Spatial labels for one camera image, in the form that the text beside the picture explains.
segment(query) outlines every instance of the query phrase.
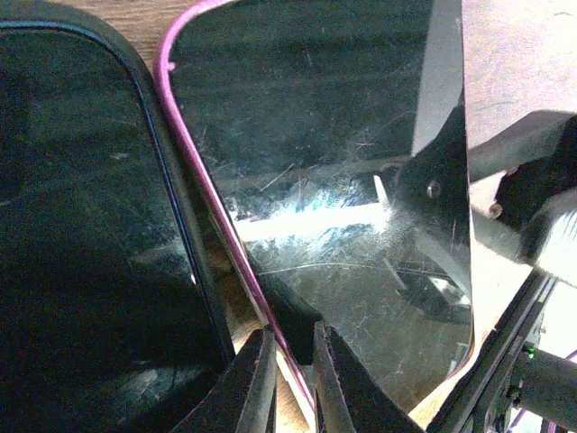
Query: dark glass surface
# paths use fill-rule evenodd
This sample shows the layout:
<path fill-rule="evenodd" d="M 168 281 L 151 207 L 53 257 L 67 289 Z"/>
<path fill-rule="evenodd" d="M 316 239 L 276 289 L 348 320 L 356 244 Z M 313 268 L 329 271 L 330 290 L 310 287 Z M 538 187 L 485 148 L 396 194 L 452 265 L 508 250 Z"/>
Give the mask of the dark glass surface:
<path fill-rule="evenodd" d="M 170 55 L 295 357 L 312 363 L 323 318 L 404 410 L 472 335 L 461 10 L 446 3 L 245 1 L 194 19 Z"/>
<path fill-rule="evenodd" d="M 166 431 L 224 369 L 137 89 L 0 31 L 2 431 Z"/>

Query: purple wire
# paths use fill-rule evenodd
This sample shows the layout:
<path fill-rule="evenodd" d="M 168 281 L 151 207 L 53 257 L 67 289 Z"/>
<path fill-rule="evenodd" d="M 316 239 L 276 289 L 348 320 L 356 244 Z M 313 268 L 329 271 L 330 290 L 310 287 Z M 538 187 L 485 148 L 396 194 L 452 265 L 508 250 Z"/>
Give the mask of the purple wire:
<path fill-rule="evenodd" d="M 568 359 L 569 361 L 573 361 L 573 358 L 575 356 L 577 356 L 577 349 L 573 350 L 567 357 L 565 357 L 565 359 Z M 519 411 L 519 413 L 517 414 L 515 419 L 513 419 L 513 422 L 511 422 L 511 425 L 507 428 L 507 433 L 512 432 L 513 428 L 515 428 L 517 426 L 517 424 L 521 421 L 521 419 L 526 414 L 526 412 L 527 411 L 524 409 Z M 555 433 L 556 427 L 557 427 L 557 425 L 554 422 L 550 421 L 549 427 L 547 428 L 547 433 Z"/>

